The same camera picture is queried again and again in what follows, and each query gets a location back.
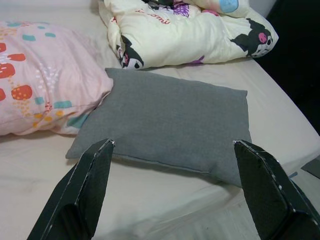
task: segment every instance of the gray pillow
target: gray pillow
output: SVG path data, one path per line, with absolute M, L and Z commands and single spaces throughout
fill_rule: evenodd
M 83 124 L 66 158 L 111 138 L 116 157 L 241 185 L 233 140 L 251 141 L 247 91 L 144 71 L 106 68 L 114 87 Z

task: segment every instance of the pink pillow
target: pink pillow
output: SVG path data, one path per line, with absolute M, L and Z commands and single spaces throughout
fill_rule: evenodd
M 95 53 L 72 30 L 0 21 L 0 135 L 77 134 L 113 87 Z

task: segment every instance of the folded blanket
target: folded blanket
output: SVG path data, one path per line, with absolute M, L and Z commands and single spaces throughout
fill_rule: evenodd
M 173 0 L 104 0 L 112 15 L 106 23 L 109 44 L 126 69 L 222 63 L 268 53 L 278 41 L 271 24 L 249 5 L 239 4 L 248 1 L 225 1 L 229 4 L 192 0 L 202 3 L 198 6 Z

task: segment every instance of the bed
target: bed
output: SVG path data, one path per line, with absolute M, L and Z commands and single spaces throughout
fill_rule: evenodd
M 51 22 L 84 33 L 99 48 L 97 61 L 102 68 L 121 67 L 108 45 L 107 28 L 98 9 L 6 5 L 1 7 L 0 16 L 1 20 Z M 144 71 L 247 90 L 252 142 L 274 155 L 288 174 L 320 155 L 319 135 L 251 58 Z M 48 131 L 0 137 L 1 239 L 19 240 L 29 235 L 53 188 L 76 163 L 65 159 L 73 140 Z M 204 213 L 244 201 L 242 190 L 235 186 L 193 173 L 115 159 L 94 239 L 182 239 L 184 223 L 191 220 L 197 227 L 186 230 L 189 239 L 207 239 L 205 229 L 214 223 L 223 226 L 230 218 L 213 217 L 204 225 Z M 257 238 L 255 232 L 245 235 L 238 230 L 238 239 Z M 233 239 L 227 227 L 220 231 L 220 236 Z

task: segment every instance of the purple print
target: purple print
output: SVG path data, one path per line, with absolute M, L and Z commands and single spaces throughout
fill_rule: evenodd
M 173 5 L 173 14 L 189 17 L 189 4 L 184 2 L 177 2 Z
M 203 64 L 202 60 L 205 58 L 205 56 L 203 55 L 202 57 L 200 57 L 198 60 L 194 60 L 192 62 L 189 62 L 189 64 Z

